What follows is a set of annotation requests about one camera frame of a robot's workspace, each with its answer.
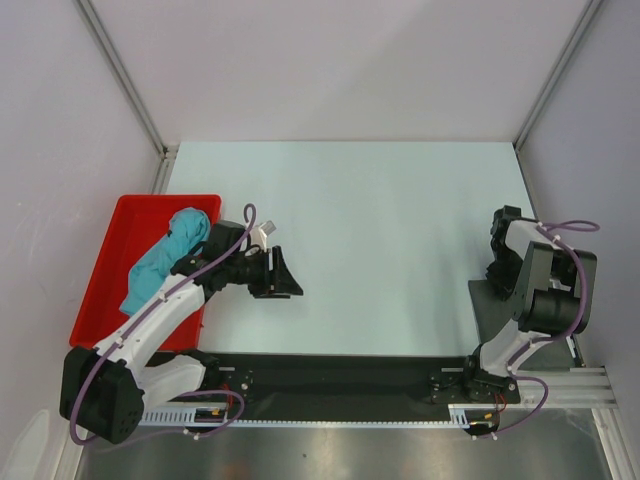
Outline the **dark grey t-shirt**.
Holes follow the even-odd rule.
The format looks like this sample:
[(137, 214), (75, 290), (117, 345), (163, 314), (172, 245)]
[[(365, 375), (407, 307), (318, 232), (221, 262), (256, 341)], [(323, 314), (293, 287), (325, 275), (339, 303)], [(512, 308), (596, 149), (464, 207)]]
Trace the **dark grey t-shirt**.
[[(491, 340), (511, 319), (506, 301), (501, 300), (487, 280), (470, 280), (468, 290), (481, 343)], [(542, 346), (525, 360), (521, 368), (527, 371), (555, 371), (581, 367), (573, 346), (567, 341)]]

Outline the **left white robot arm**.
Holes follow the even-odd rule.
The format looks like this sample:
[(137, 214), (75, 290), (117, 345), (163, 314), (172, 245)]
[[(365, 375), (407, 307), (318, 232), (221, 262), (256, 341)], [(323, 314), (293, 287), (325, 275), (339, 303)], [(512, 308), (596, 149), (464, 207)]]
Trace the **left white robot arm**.
[(64, 359), (59, 410), (76, 444), (86, 442), (79, 429), (120, 444), (145, 413), (174, 399), (232, 397), (212, 354), (191, 348), (159, 366), (148, 363), (189, 316), (228, 285), (246, 286), (256, 299), (302, 295), (281, 247), (268, 244), (275, 229), (270, 221), (215, 223), (208, 238), (173, 264), (159, 289), (122, 326), (91, 348), (71, 349)]

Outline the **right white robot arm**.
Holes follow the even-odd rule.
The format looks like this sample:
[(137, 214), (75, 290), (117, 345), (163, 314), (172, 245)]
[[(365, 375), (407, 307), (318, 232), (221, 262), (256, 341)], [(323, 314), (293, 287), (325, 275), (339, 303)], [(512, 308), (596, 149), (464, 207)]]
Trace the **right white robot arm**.
[(469, 399), (516, 393), (517, 370), (528, 358), (586, 328), (597, 257), (569, 246), (561, 234), (598, 229), (586, 220), (543, 223), (513, 206), (495, 211), (493, 260), (484, 279), (468, 283), (480, 339), (461, 376)]

